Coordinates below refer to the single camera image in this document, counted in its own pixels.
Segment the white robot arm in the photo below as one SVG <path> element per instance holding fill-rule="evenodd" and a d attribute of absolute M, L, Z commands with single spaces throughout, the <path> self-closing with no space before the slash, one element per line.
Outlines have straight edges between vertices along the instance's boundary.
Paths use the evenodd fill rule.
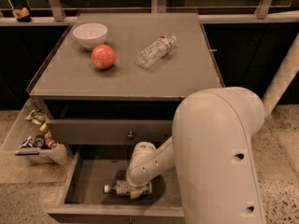
<path fill-rule="evenodd" d="M 252 91 L 208 89 L 185 98 L 172 137 L 159 148 L 135 146 L 126 172 L 131 196 L 174 166 L 186 224 L 265 224 L 251 137 L 264 108 Z"/>

